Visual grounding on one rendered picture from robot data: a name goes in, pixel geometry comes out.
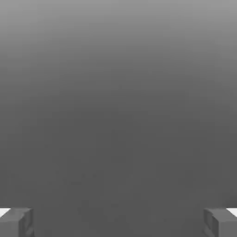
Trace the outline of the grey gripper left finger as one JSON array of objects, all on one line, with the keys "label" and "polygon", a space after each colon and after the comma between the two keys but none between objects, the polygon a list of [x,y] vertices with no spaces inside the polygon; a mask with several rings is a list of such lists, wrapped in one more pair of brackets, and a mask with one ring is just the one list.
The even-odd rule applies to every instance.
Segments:
[{"label": "grey gripper left finger", "polygon": [[34,209],[0,207],[0,237],[35,237]]}]

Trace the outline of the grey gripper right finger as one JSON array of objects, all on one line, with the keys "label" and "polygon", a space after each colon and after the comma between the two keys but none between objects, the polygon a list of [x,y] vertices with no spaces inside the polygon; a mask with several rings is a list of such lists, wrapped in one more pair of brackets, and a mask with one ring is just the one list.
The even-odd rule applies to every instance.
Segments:
[{"label": "grey gripper right finger", "polygon": [[206,237],[237,237],[237,208],[205,208]]}]

